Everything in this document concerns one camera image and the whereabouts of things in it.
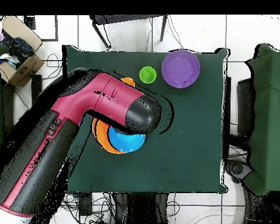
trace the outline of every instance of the black chair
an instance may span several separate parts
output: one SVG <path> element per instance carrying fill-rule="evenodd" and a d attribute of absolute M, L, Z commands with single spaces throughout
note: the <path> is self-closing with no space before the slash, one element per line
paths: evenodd
<path fill-rule="evenodd" d="M 95 29 L 96 33 L 99 35 L 100 39 L 102 40 L 106 48 L 111 48 L 111 45 L 107 44 L 100 30 L 97 28 L 97 25 L 105 25 L 105 24 L 116 23 L 116 22 L 125 22 L 127 20 L 154 18 L 157 16 L 162 16 L 162 15 L 89 15 L 90 19 L 92 20 L 93 28 Z M 163 41 L 164 38 L 167 16 L 168 15 L 163 15 L 160 41 Z"/>

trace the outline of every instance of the wire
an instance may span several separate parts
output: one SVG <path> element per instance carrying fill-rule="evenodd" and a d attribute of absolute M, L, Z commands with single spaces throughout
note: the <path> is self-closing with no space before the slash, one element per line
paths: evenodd
<path fill-rule="evenodd" d="M 230 155 L 230 156 L 228 156 L 228 158 L 239 157 L 239 156 L 243 156 L 243 155 L 248 155 L 248 153 L 243 153 L 241 155 Z"/>
<path fill-rule="evenodd" d="M 58 59 L 57 55 L 54 54 L 54 53 L 51 53 L 51 54 L 48 56 L 47 62 L 46 62 L 46 66 L 47 66 L 47 67 L 51 67 L 51 68 L 56 68 L 56 66 L 49 66 L 49 65 L 48 65 L 48 60 L 49 60 L 49 58 L 50 58 L 52 55 L 54 55 L 54 56 L 56 57 L 57 61 L 58 61 L 57 69 L 56 69 L 55 71 L 53 71 L 47 78 L 43 78 L 43 79 L 41 80 L 41 82 L 44 81 L 44 80 L 47 80 L 47 79 L 56 78 L 56 77 L 60 74 L 60 72 L 61 72 L 62 66 L 59 66 L 59 59 Z M 58 71 L 59 68 L 60 68 L 60 70 L 59 70 L 58 74 L 55 75 L 55 76 L 53 76 L 53 77 L 50 77 L 52 74 L 54 74 L 56 71 Z"/>
<path fill-rule="evenodd" d="M 149 32 L 149 34 L 148 34 L 148 38 L 147 38 L 147 42 L 146 42 L 146 49 L 145 49 L 145 52 L 147 52 L 147 45 L 148 45 L 149 35 L 151 34 L 151 32 L 152 32 L 152 31 L 150 31 L 150 32 Z"/>
<path fill-rule="evenodd" d="M 170 22 L 168 22 L 168 24 L 169 24 L 169 27 L 170 27 L 170 30 L 171 30 L 171 32 L 172 32 L 173 37 L 174 37 L 174 38 L 175 38 L 175 40 L 179 43 L 180 47 L 181 47 L 182 49 L 184 49 L 183 45 L 181 45 L 181 43 L 180 43 L 180 42 L 177 40 L 177 38 L 175 37 L 175 35 L 174 35 L 173 31 L 172 31 L 172 28 L 171 28 Z"/>
<path fill-rule="evenodd" d="M 225 215 L 225 214 L 213 214 L 213 215 L 205 216 L 205 217 L 203 217 L 203 218 L 199 219 L 199 220 L 198 220 L 198 221 L 196 221 L 194 224 L 197 224 L 197 223 L 198 223 L 198 222 L 200 222 L 201 220 L 203 220 L 203 219 L 205 219 L 205 218 L 208 218 L 208 217 L 210 217 L 210 216 L 233 216 L 233 217 L 240 217 L 240 218 L 243 218 L 243 219 L 247 219 L 247 220 L 250 220 L 250 221 L 265 222 L 265 221 L 263 221 L 263 220 L 250 219 L 250 218 L 246 218 L 246 217 L 244 217 L 244 216 L 237 216 L 237 215 Z"/>
<path fill-rule="evenodd" d="M 174 210 L 174 213 L 172 212 L 172 215 L 169 215 L 168 217 L 170 217 L 170 216 L 176 216 L 176 215 L 177 215 L 177 213 L 179 213 L 179 212 L 180 212 L 180 205 L 179 205 L 179 203 L 177 203 L 176 201 L 170 201 L 170 202 L 168 202 L 168 203 L 167 203 L 167 205 L 168 205 L 168 204 L 170 204 L 171 202 L 173 202 L 173 203 L 174 203 L 173 207 L 174 207 L 176 204 L 178 205 L 178 211 L 177 211 L 177 212 L 175 212 L 175 210 Z"/>
<path fill-rule="evenodd" d="M 8 79 L 6 73 L 5 73 L 1 68 L 0 68 L 0 70 L 4 73 L 4 75 L 5 75 L 6 78 L 7 78 L 7 81 L 9 82 L 9 79 Z M 25 104 L 25 102 L 23 101 L 23 99 L 19 96 L 19 94 L 17 93 L 16 90 L 15 90 L 15 92 L 16 92 L 17 96 L 20 98 L 21 102 L 23 102 L 23 104 L 27 107 L 27 109 L 30 109 L 30 108 Z"/>
<path fill-rule="evenodd" d="M 229 146 L 230 148 L 232 148 L 235 152 L 237 152 L 238 154 L 239 154 L 239 156 L 242 156 L 244 159 L 245 159 L 245 157 L 244 157 L 244 155 L 245 154 L 241 154 L 239 151 L 237 151 L 235 148 L 233 148 L 232 146 Z"/>
<path fill-rule="evenodd" d="M 151 19 L 150 19 L 150 18 L 149 18 L 149 23 L 150 23 L 151 30 L 150 30 L 150 32 L 149 32 L 149 34 L 148 34 L 145 52 L 147 52 L 147 45 L 148 45 L 149 35 L 151 35 L 151 32 L 152 32 L 152 22 L 151 22 Z"/>
<path fill-rule="evenodd" d="M 56 215 L 56 214 L 54 214 L 53 218 L 54 218 L 55 224 L 57 224 L 55 215 Z"/>
<path fill-rule="evenodd" d="M 72 211 L 71 211 L 71 210 L 69 210 L 69 211 L 70 211 L 72 217 L 74 218 L 74 220 L 76 220 L 76 222 L 78 222 L 78 223 L 80 224 L 80 221 L 78 221 L 78 220 L 74 217 Z"/>
<path fill-rule="evenodd" d="M 174 31 L 176 32 L 176 29 L 175 29 L 175 27 L 174 27 L 174 25 L 173 25 L 173 22 L 172 22 L 172 16 L 171 15 L 169 15 L 170 16 L 170 20 L 171 20 L 171 24 L 172 24 L 172 26 L 173 26 L 173 29 L 174 29 Z M 179 34 L 178 34 L 178 32 L 176 32 L 176 34 L 177 34 L 177 37 L 178 37 L 178 39 L 179 39 L 179 41 L 180 41 L 180 36 L 179 36 Z"/>
<path fill-rule="evenodd" d="M 20 98 L 21 102 L 23 102 L 23 104 L 27 107 L 27 109 L 30 109 L 26 104 L 25 102 L 22 100 L 22 98 L 19 96 L 19 94 L 17 93 L 17 91 L 15 90 L 17 96 Z"/>

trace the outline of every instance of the black cable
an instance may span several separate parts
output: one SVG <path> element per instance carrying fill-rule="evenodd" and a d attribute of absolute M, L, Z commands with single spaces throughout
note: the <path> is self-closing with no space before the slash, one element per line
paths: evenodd
<path fill-rule="evenodd" d="M 245 157 L 244 157 L 244 155 L 245 154 L 241 154 L 239 151 L 237 151 L 235 148 L 233 148 L 232 146 L 229 146 L 230 148 L 232 148 L 235 152 L 237 152 L 238 154 L 239 154 L 239 156 L 242 156 L 244 159 L 245 159 Z"/>
<path fill-rule="evenodd" d="M 80 224 L 80 222 L 74 217 L 74 215 L 73 215 L 73 213 L 72 213 L 72 211 L 71 210 L 69 210 L 70 211 L 70 213 L 71 213 L 71 215 L 72 215 L 72 217 L 74 218 L 74 220 L 76 220 L 76 222 L 78 222 L 79 224 Z"/>
<path fill-rule="evenodd" d="M 159 206 L 159 204 L 157 202 L 156 202 L 156 206 L 157 206 L 157 208 L 159 210 L 159 215 L 160 215 L 161 222 L 162 222 L 162 224 L 164 224 L 164 220 L 163 220 L 163 216 L 162 216 L 162 213 L 161 213 L 161 210 L 160 210 L 160 206 Z"/>
<path fill-rule="evenodd" d="M 59 66 L 59 59 L 58 59 L 57 55 L 54 54 L 54 53 L 51 53 L 51 54 L 48 56 L 47 62 L 46 62 L 46 66 L 47 66 L 47 67 L 51 67 L 51 68 L 55 68 L 55 67 L 56 67 L 56 66 L 49 66 L 49 65 L 48 65 L 48 60 L 49 60 L 49 58 L 50 58 L 52 55 L 54 55 L 54 56 L 56 57 L 57 61 L 58 61 L 57 69 L 56 69 L 55 71 L 53 71 L 47 78 L 43 78 L 43 79 L 41 80 L 41 82 L 44 81 L 44 80 L 47 80 L 47 79 L 56 78 L 56 77 L 60 74 L 60 72 L 61 72 L 62 66 Z M 54 74 L 56 71 L 58 71 L 59 68 L 60 68 L 59 73 L 58 73 L 57 75 L 53 76 L 53 77 L 50 77 L 52 74 Z"/>
<path fill-rule="evenodd" d="M 103 192 L 103 195 L 104 195 L 104 197 L 105 197 L 105 199 L 106 199 L 106 201 L 104 201 L 104 202 L 107 203 L 107 206 L 108 206 L 108 208 L 109 208 L 109 210 L 110 210 L 110 221 L 111 221 L 111 217 L 113 217 L 113 219 L 117 222 L 117 218 L 116 218 L 116 216 L 113 214 L 113 211 L 115 212 L 116 210 L 114 209 L 114 207 L 113 207 L 113 205 L 112 205 L 111 196 L 110 196 L 110 194 L 109 194 L 109 196 L 110 196 L 110 202 L 109 202 L 109 199 L 106 198 L 106 196 L 105 196 L 104 193 L 105 193 L 105 192 Z"/>
<path fill-rule="evenodd" d="M 172 24 L 172 26 L 173 26 L 173 29 L 174 29 L 174 31 L 176 32 L 176 29 L 175 29 L 175 27 L 174 27 L 174 25 L 173 25 L 173 22 L 172 22 L 172 17 L 171 17 L 171 15 L 169 15 L 169 16 L 170 16 L 170 20 L 171 20 L 171 24 Z"/>
<path fill-rule="evenodd" d="M 150 32 L 149 32 L 149 34 L 148 34 L 148 38 L 147 38 L 147 42 L 146 42 L 146 49 L 145 49 L 145 52 L 147 52 L 147 45 L 148 45 L 149 35 L 151 34 L 151 32 L 152 32 L 152 31 L 150 31 Z"/>
<path fill-rule="evenodd" d="M 179 203 L 178 203 L 178 202 L 176 202 L 176 201 L 174 200 L 174 201 L 170 201 L 170 202 L 168 202 L 168 203 L 167 203 L 167 205 L 168 205 L 168 204 L 170 204 L 171 202 L 173 202 L 173 203 L 174 203 L 173 207 L 175 206 L 175 204 L 177 204 L 177 205 L 178 205 L 178 211 L 177 211 L 177 212 L 175 212 L 175 213 L 174 213 L 174 214 L 172 214 L 172 215 L 169 215 L 168 217 L 170 217 L 170 216 L 175 216 L 175 215 L 177 215 L 177 213 L 179 213 L 179 212 L 180 212 L 180 205 L 179 205 Z"/>
<path fill-rule="evenodd" d="M 1 68 L 0 68 L 0 70 L 4 73 L 4 75 L 5 75 L 6 78 L 7 78 L 7 81 L 9 82 L 9 79 L 8 79 L 6 73 L 5 73 Z M 27 107 L 27 109 L 30 109 L 30 108 L 25 104 L 25 102 L 23 101 L 23 99 L 19 96 L 19 94 L 17 93 L 16 90 L 15 90 L 15 92 L 16 92 L 17 96 L 20 98 L 21 102 L 23 102 L 23 104 Z"/>
<path fill-rule="evenodd" d="M 241 155 L 230 155 L 230 156 L 228 156 L 228 158 L 239 157 L 239 156 L 243 156 L 243 155 L 248 155 L 248 153 L 243 153 Z"/>
<path fill-rule="evenodd" d="M 170 22 L 169 22 L 169 21 L 168 21 L 168 24 L 169 24 L 169 27 L 170 27 L 170 30 L 171 30 L 171 32 L 172 32 L 173 37 L 174 37 L 175 40 L 179 43 L 179 45 L 181 46 L 181 48 L 184 49 L 183 45 L 181 45 L 181 43 L 180 43 L 180 42 L 177 40 L 177 38 L 175 37 L 175 35 L 174 35 L 173 31 L 172 31 L 172 28 L 171 28 L 171 25 L 170 25 Z"/>
<path fill-rule="evenodd" d="M 15 90 L 17 96 L 20 98 L 20 100 L 23 102 L 23 104 L 27 107 L 27 105 L 25 104 L 25 102 L 22 100 L 22 98 L 19 96 L 19 94 L 17 93 L 17 91 Z"/>
<path fill-rule="evenodd" d="M 110 203 L 112 204 L 112 200 L 111 200 L 111 195 L 110 195 L 110 193 L 109 193 L 109 199 L 110 199 Z M 110 215 L 109 224 L 111 224 L 111 221 L 112 221 L 112 217 L 111 217 L 111 215 Z"/>
<path fill-rule="evenodd" d="M 103 15 L 103 17 L 104 17 L 104 19 L 105 19 L 105 24 L 107 24 L 107 18 Z M 107 49 L 107 51 L 109 51 L 109 49 L 112 47 L 111 46 L 111 42 L 110 42 L 110 40 L 109 40 L 109 38 L 108 38 L 108 34 L 107 34 L 107 32 L 106 32 L 106 29 L 105 29 L 105 24 L 103 25 L 103 27 L 104 27 L 104 30 L 105 30 L 105 34 L 106 34 L 106 37 L 107 37 L 107 40 L 109 41 L 109 48 Z"/>

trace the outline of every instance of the white floor tile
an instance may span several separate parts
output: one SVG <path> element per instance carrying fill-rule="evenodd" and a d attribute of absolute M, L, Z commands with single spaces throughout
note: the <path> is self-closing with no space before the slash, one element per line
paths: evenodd
<path fill-rule="evenodd" d="M 228 191 L 223 194 L 223 205 L 245 205 L 244 190 L 241 184 L 235 184 L 231 177 L 225 173 L 224 185 Z"/>
<path fill-rule="evenodd" d="M 237 83 L 241 80 L 251 77 L 249 67 L 243 62 L 228 62 L 227 75 L 231 77 L 230 91 L 230 122 L 238 123 L 238 107 L 237 107 Z M 230 125 L 230 133 L 237 133 L 237 126 Z"/>
<path fill-rule="evenodd" d="M 185 49 L 199 53 L 212 53 L 218 48 L 225 47 L 225 15 L 172 15 L 171 19 Z M 166 23 L 164 40 L 160 42 L 162 20 L 162 17 L 153 19 L 153 51 L 167 52 L 180 48 L 172 35 L 173 32 L 179 39 L 170 18 Z"/>
<path fill-rule="evenodd" d="M 39 38 L 55 39 L 55 16 L 54 15 L 36 15 L 35 30 L 33 30 Z"/>
<path fill-rule="evenodd" d="M 73 215 L 76 217 L 77 215 L 77 219 L 78 218 L 78 214 L 77 211 L 72 211 Z M 71 213 L 67 210 L 65 210 L 64 208 L 58 208 L 57 213 L 55 214 L 55 220 L 54 220 L 54 216 L 52 217 L 52 219 L 50 220 L 50 224 L 79 224 L 71 215 Z"/>
<path fill-rule="evenodd" d="M 280 50 L 280 15 L 227 15 L 229 61 L 252 59 L 261 43 Z"/>
<path fill-rule="evenodd" d="M 243 224 L 245 207 L 222 208 L 222 224 Z"/>
<path fill-rule="evenodd" d="M 57 19 L 58 41 L 44 41 L 40 48 L 36 51 L 36 55 L 42 60 L 47 60 L 48 56 L 52 53 L 56 54 L 58 59 L 61 60 L 62 45 L 78 46 L 78 16 L 58 15 Z"/>
<path fill-rule="evenodd" d="M 174 201 L 174 193 L 169 194 L 168 202 L 170 201 Z M 177 193 L 175 201 L 180 205 L 220 205 L 221 195 L 219 193 Z"/>
<path fill-rule="evenodd" d="M 173 212 L 173 206 L 168 206 L 169 224 L 221 224 L 221 207 L 219 206 L 181 206 L 179 213 L 170 216 Z"/>
<path fill-rule="evenodd" d="M 31 80 L 24 87 L 16 87 L 13 104 L 13 124 L 32 106 Z"/>
<path fill-rule="evenodd" d="M 163 17 L 153 18 L 153 51 L 168 52 L 180 48 L 167 22 L 164 39 L 160 41 Z M 212 53 L 225 47 L 225 15 L 172 15 L 175 29 L 184 48 L 197 52 Z M 106 39 L 102 25 L 98 25 Z M 151 31 L 149 19 L 105 25 L 112 45 L 110 51 L 145 51 L 148 34 Z M 151 51 L 151 34 L 147 52 Z M 89 16 L 79 16 L 79 49 L 83 51 L 106 51 L 102 41 L 92 27 Z"/>
<path fill-rule="evenodd" d="M 43 79 L 44 90 L 51 82 L 56 80 L 59 76 L 62 75 L 62 62 L 59 61 L 45 61 L 44 65 L 36 72 L 37 75 L 41 75 Z"/>

